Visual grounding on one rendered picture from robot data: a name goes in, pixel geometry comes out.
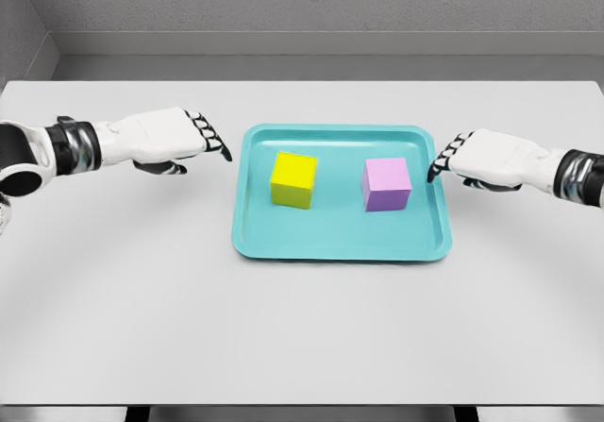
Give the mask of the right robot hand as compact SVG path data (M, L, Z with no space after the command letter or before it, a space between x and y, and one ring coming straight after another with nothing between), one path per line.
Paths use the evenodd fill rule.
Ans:
M495 193L519 191L525 183L523 161L536 148L529 140L484 128L460 133L429 166L427 183L442 172L451 172L466 187Z

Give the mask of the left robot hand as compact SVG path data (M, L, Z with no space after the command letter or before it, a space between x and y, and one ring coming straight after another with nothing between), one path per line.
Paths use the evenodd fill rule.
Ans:
M180 160L217 152L226 161L232 155L204 115L181 108L154 110L129 116L120 122L127 154L136 169L161 175L185 175Z

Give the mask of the purple cube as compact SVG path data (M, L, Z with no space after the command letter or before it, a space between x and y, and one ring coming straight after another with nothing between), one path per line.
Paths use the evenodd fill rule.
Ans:
M412 190L406 159L367 159L361 190L366 211L404 210Z

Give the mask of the yellow cube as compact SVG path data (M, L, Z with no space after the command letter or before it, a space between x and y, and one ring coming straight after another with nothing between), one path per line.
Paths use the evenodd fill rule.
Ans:
M309 210L316 180L318 159L278 152L270 178L273 204Z

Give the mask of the teal tray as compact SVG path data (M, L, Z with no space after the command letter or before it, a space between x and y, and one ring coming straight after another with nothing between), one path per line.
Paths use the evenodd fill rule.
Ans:
M318 159L307 210L270 196L277 155ZM421 127L260 124L243 136L232 243L253 259L434 262L452 246L440 180L427 181L435 145ZM404 158L411 196L402 211L369 212L361 195L366 160Z

